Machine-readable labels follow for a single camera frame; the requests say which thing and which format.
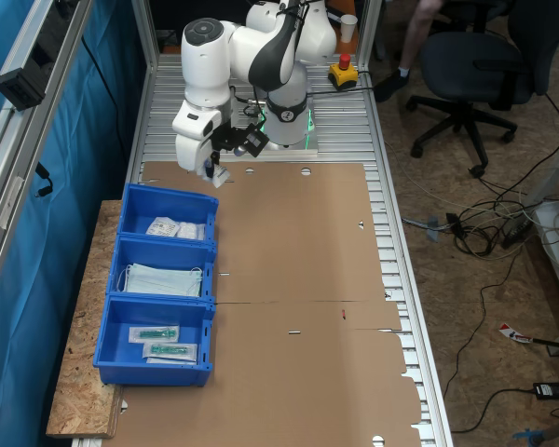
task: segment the office chair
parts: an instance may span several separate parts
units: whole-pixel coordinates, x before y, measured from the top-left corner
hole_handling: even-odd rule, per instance
[[[414,142],[411,156],[420,158],[423,144],[451,127],[469,133],[481,164],[470,169],[475,178],[484,174],[488,157],[476,123],[507,129],[511,142],[517,125],[476,110],[474,102],[487,102],[494,110],[510,110],[549,88],[552,57],[559,46],[559,0],[518,0],[510,12],[508,31],[516,47],[489,34],[439,33],[421,51],[422,74],[430,91],[447,101],[413,96],[409,111],[419,104],[450,114]]]
[[[473,25],[475,33],[484,33],[486,24],[492,19],[510,12],[514,0],[449,0],[439,14],[449,19],[450,23],[436,20],[436,31],[466,31]]]

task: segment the blue curtain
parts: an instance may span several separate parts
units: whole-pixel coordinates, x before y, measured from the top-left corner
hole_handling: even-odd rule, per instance
[[[85,39],[116,99],[127,154],[144,79],[130,1],[95,0]],[[101,201],[120,193],[126,166],[116,112],[81,45],[0,276],[0,447],[47,445],[55,379]]]

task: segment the blue plastic tray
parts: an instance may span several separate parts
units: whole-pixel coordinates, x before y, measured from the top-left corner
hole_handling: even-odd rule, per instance
[[[109,294],[93,357],[105,384],[204,386],[211,374],[211,325],[215,305],[165,296]],[[179,343],[198,344],[197,364],[147,363],[143,344],[129,343],[131,326],[179,325]]]
[[[118,234],[215,245],[213,229],[218,204],[217,198],[203,194],[127,183]],[[145,232],[156,217],[168,217],[177,222],[205,224],[205,239],[148,236]]]
[[[210,245],[187,243],[183,241],[170,243],[167,237],[132,237],[117,236],[110,266],[107,292],[113,293],[124,289],[124,270],[130,264],[142,264],[153,268],[168,270],[191,270],[198,267],[203,271],[203,280],[199,297],[165,295],[174,298],[202,300],[213,303],[213,262],[217,249]],[[138,293],[122,292],[124,295],[136,296]]]

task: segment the floor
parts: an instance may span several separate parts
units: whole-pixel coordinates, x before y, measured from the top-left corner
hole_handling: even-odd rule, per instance
[[[388,3],[384,38],[390,55],[401,49],[415,5],[416,0]],[[489,29],[505,34],[506,21],[496,20]],[[377,82],[397,68],[397,62],[374,61],[371,68]],[[420,191],[404,175],[402,168],[435,196],[451,202],[472,205],[480,199],[494,199],[495,195],[467,172],[467,168],[476,164],[476,159],[463,130],[458,135],[446,131],[429,142],[421,159],[409,156],[414,139],[444,118],[443,114],[422,106],[413,113],[406,111],[404,105],[412,94],[433,96],[424,85],[418,66],[411,71],[410,83],[404,90],[377,105],[383,136],[390,148],[389,164],[401,215],[422,222],[436,216],[444,223],[446,212],[461,211]],[[559,107],[559,49],[553,63],[549,94]],[[535,97],[511,112],[497,114],[516,122],[519,128],[515,141],[504,144],[500,140],[501,129],[479,125],[490,158],[484,178],[509,186],[557,147],[559,115],[545,97]],[[524,191],[540,175],[546,174],[547,165],[544,166],[522,183]],[[476,218],[475,222],[478,224],[480,219],[488,218]],[[484,261],[458,251],[449,235],[440,234],[434,242],[426,231],[410,225],[406,225],[405,234],[444,389],[456,369],[456,352],[482,317],[480,289],[505,278],[513,255]],[[493,256],[508,253],[497,248]],[[461,354],[459,373],[445,399],[452,430],[472,427],[488,397],[501,388],[530,388],[533,382],[559,381],[559,358],[550,358],[544,346],[520,345],[498,332],[499,324],[506,322],[521,333],[542,339],[554,339],[559,335],[559,287],[537,237],[529,239],[522,247],[505,284],[484,291],[484,300],[487,312],[484,325]],[[527,427],[540,429],[558,422],[549,416],[557,407],[559,402],[542,402],[524,394],[504,393],[496,397],[476,430],[454,435],[454,444],[457,447],[525,445],[525,442],[512,440],[511,435]],[[559,440],[545,445],[559,447]]]

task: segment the white cup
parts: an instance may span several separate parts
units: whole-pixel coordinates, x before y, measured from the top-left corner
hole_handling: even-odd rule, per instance
[[[354,34],[354,29],[356,28],[356,23],[358,22],[358,19],[356,19],[356,16],[345,14],[342,16],[341,21],[342,21],[342,28],[341,28],[342,36],[340,37],[339,40],[347,44],[352,40],[352,35]]]

